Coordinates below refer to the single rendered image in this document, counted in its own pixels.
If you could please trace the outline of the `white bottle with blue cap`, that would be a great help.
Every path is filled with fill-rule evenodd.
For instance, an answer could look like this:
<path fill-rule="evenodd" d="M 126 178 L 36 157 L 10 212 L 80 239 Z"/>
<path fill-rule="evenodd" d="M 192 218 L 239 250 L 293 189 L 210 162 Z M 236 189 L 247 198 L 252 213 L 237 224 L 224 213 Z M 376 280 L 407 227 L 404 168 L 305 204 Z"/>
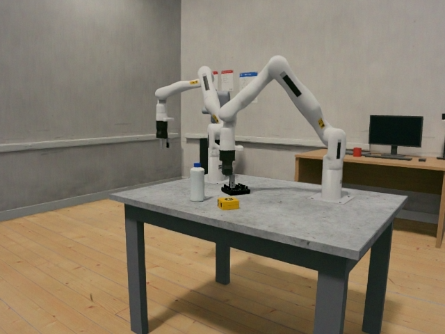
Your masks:
<path fill-rule="evenodd" d="M 201 163 L 194 163 L 194 167 L 190 169 L 191 174 L 191 201 L 204 201 L 204 169 Z"/>

